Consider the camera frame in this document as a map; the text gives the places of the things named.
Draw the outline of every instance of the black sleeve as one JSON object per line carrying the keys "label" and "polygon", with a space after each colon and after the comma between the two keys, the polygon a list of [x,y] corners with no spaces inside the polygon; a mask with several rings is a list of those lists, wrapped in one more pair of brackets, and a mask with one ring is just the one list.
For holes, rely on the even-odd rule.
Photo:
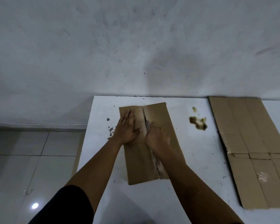
{"label": "black sleeve", "polygon": [[86,193],[78,186],[60,189],[29,224],[92,223],[93,209]]}

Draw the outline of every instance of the tile floor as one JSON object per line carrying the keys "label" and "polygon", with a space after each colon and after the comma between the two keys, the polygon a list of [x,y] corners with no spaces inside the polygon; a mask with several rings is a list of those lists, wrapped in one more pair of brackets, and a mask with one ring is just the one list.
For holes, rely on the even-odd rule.
{"label": "tile floor", "polygon": [[0,131],[0,224],[27,224],[70,179],[81,134]]}

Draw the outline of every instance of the table top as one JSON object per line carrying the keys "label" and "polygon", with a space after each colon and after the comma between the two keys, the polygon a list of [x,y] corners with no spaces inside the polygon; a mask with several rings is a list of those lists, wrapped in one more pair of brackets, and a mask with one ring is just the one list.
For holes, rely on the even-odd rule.
{"label": "table top", "polygon": [[[119,120],[119,107],[166,102],[187,165],[216,192],[246,224],[280,223],[280,208],[244,210],[237,199],[224,150],[206,98],[95,96],[78,170],[106,143]],[[263,101],[280,132],[280,101]],[[206,117],[198,130],[189,117]],[[170,180],[128,185],[123,147],[99,203],[93,223],[190,223]]]}

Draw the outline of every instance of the person's left hand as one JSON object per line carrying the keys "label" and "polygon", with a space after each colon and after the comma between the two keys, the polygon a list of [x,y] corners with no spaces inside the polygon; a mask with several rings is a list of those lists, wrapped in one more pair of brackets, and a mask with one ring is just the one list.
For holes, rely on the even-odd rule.
{"label": "person's left hand", "polygon": [[142,128],[135,129],[134,109],[127,110],[120,118],[111,139],[121,145],[127,144],[136,139]]}

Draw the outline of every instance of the person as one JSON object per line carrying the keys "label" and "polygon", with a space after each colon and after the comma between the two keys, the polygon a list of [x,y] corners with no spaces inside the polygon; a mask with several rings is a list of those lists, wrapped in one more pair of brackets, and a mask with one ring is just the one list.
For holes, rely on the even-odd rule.
{"label": "person", "polygon": [[[119,120],[114,135],[91,158],[30,223],[92,223],[123,144],[132,142],[142,129],[134,129],[134,112]],[[175,193],[192,224],[243,223],[169,146],[170,137],[151,124],[145,142],[162,162]]]}

